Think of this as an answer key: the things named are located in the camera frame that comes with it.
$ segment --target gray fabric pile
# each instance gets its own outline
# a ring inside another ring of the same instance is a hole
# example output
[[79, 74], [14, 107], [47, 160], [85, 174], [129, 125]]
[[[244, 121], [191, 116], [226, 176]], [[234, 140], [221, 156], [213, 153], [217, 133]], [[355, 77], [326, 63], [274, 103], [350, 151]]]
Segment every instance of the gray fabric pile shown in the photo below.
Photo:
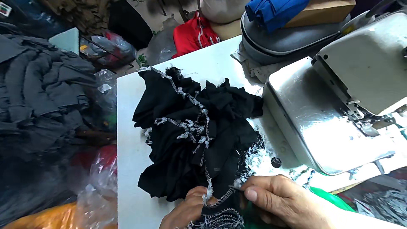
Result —
[[95, 69], [45, 39], [16, 35], [4, 23], [0, 31], [0, 156], [58, 154], [85, 128], [83, 86], [94, 86]]

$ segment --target sewing machine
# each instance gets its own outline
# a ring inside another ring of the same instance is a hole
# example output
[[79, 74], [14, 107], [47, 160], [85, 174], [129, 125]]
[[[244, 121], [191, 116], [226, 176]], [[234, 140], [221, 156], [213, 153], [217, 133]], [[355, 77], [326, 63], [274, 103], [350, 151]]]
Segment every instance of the sewing machine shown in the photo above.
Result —
[[407, 142], [406, 12], [366, 12], [342, 33], [272, 74], [263, 92], [299, 161], [326, 175], [370, 162], [380, 170]]

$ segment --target gray bag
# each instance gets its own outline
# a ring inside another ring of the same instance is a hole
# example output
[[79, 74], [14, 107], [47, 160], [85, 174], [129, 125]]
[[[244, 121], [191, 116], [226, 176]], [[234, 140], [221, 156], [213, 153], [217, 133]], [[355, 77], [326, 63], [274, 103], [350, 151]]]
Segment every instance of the gray bag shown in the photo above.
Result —
[[243, 46], [250, 57], [263, 65], [298, 60], [314, 56], [339, 38], [340, 30], [350, 21], [350, 15], [341, 23], [318, 24], [275, 30], [272, 34], [250, 22], [246, 12], [242, 16]]

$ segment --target tabletop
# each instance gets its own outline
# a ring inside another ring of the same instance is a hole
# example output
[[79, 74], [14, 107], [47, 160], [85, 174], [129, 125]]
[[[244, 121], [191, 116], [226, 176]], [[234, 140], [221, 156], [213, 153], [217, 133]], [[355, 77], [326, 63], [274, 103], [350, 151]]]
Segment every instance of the tabletop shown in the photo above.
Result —
[[[202, 89], [206, 81], [219, 85], [228, 78], [231, 86], [244, 87], [248, 93], [262, 95], [263, 86], [259, 80], [245, 76], [242, 66], [230, 54], [239, 48], [242, 37], [211, 45], [181, 57], [154, 66], [165, 71], [171, 66], [181, 69], [184, 77], [199, 82]], [[145, 90], [144, 80], [138, 73], [132, 73], [117, 79], [117, 144], [118, 144], [118, 226], [120, 229], [158, 228], [162, 218], [178, 203], [167, 202], [163, 198], [150, 198], [150, 195], [137, 186], [140, 174], [152, 164], [149, 154], [151, 148], [145, 143], [143, 130], [134, 128], [133, 113]], [[261, 162], [261, 169], [255, 169], [257, 175], [284, 174], [299, 184], [304, 184], [310, 169], [296, 159], [292, 149], [279, 129], [267, 107], [263, 107], [263, 116], [249, 119], [250, 124], [262, 135], [270, 157], [282, 160], [278, 169], [271, 166], [270, 160]], [[403, 154], [395, 154], [380, 162], [386, 173], [407, 165]], [[350, 179], [349, 173], [337, 176], [324, 176], [316, 173], [310, 181], [312, 187], [331, 192], [380, 175], [373, 163], [358, 169]]]

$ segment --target blue folded cloth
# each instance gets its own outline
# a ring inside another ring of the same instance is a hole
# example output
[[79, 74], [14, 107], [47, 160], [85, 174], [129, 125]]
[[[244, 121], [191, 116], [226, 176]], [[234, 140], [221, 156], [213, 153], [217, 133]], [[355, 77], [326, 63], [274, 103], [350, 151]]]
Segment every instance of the blue folded cloth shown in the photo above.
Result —
[[310, 0], [251, 0], [246, 4], [249, 21], [256, 21], [268, 33], [284, 27]]

